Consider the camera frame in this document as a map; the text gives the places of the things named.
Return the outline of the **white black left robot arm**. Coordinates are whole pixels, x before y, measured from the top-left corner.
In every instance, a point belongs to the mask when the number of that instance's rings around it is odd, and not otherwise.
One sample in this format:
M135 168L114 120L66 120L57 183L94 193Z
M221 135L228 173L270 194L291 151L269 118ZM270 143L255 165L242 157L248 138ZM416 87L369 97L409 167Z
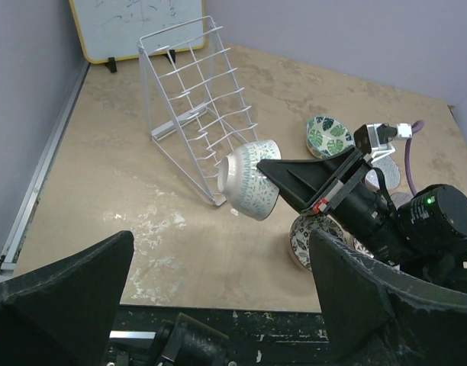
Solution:
M309 243L319 313L127 312L121 231L0 283L0 365L467 365L467 294Z

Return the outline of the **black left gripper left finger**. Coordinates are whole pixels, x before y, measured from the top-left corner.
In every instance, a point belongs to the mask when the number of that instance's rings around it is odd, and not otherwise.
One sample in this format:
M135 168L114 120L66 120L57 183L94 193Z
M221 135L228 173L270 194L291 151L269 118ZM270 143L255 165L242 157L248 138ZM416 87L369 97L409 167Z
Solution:
M120 231L0 283L0 365L100 365L133 255Z

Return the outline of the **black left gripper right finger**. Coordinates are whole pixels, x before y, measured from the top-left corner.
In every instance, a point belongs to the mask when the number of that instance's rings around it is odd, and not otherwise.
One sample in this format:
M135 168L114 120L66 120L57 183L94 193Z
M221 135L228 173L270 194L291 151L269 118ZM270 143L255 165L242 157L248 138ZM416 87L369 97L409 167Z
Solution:
M312 231L311 270L338 365L467 365L467 294Z

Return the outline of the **green leaf pattern bowl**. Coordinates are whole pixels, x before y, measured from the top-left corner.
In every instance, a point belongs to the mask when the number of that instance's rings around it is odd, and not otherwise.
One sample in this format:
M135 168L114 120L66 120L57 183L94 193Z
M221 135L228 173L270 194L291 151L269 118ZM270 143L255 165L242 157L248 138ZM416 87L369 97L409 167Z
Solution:
M306 123L306 146L316 159L337 155L353 144L347 127L332 117L318 115Z

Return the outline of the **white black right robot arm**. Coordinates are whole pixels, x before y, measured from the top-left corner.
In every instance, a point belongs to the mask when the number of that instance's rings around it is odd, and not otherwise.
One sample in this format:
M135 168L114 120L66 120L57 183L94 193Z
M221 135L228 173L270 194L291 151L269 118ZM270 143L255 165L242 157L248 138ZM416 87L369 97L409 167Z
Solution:
M467 197L452 185L429 185L397 207L385 176L365 184L373 165L354 146L322 160L262 159L256 167L300 214L329 215L373 258L467 294Z

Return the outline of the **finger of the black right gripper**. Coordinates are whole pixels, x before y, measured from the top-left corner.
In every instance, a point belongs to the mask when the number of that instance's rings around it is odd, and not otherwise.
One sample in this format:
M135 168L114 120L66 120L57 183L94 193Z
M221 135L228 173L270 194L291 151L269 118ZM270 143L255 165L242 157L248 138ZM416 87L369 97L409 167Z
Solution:
M362 152L354 146L322 160L262 159L257 168L297 212L362 210Z

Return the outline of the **grey hexagon red-rim bowl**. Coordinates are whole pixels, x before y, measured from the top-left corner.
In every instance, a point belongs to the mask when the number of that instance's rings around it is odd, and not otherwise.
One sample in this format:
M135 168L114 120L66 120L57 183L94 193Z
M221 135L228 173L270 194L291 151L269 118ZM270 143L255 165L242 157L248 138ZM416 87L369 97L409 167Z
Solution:
M401 183L400 170L392 157L386 156L376 162L373 162L372 166L382 170L382 173L385 176L386 188L389 191L396 189ZM366 174L365 183L366 186L372 190L379 189L378 177L374 169Z

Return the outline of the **teal triangle pattern bowl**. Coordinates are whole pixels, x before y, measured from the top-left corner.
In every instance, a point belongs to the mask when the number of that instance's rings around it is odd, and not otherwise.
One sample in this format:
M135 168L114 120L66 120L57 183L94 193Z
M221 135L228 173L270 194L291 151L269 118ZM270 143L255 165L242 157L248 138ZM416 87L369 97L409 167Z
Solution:
M218 166L217 187L239 213L257 221L274 209L279 189L257 168L263 159L280 159L274 140L245 143L225 156Z

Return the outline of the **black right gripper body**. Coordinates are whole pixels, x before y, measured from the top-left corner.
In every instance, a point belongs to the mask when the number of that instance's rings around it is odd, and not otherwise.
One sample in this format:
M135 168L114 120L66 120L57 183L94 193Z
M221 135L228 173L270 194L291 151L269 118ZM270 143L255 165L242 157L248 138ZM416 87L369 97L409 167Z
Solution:
M395 206L364 184L371 169L361 152L316 162L311 210L332 216L362 244L389 244L396 240Z

